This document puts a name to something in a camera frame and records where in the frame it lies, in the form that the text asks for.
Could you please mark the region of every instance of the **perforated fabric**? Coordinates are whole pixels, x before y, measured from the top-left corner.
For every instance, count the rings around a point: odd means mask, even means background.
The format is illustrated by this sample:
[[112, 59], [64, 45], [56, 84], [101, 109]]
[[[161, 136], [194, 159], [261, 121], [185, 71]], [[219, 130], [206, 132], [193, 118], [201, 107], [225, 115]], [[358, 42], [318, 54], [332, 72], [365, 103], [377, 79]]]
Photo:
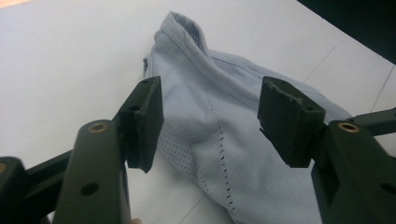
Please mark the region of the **perforated fabric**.
[[310, 169], [290, 169], [259, 131], [262, 77], [282, 78], [327, 111], [350, 115], [315, 89], [238, 56], [209, 50], [201, 28], [171, 12], [145, 59], [162, 76], [158, 150], [224, 206], [235, 223], [319, 223]]

